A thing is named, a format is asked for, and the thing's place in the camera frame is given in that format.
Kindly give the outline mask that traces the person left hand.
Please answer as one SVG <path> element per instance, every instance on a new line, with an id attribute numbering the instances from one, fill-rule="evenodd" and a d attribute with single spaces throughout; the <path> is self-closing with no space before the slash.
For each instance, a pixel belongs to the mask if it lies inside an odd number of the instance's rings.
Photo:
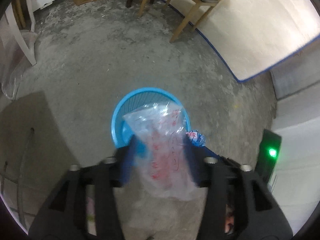
<path id="1" fill-rule="evenodd" d="M 231 234 L 234 229 L 234 209 L 226 205 L 225 234 Z"/>

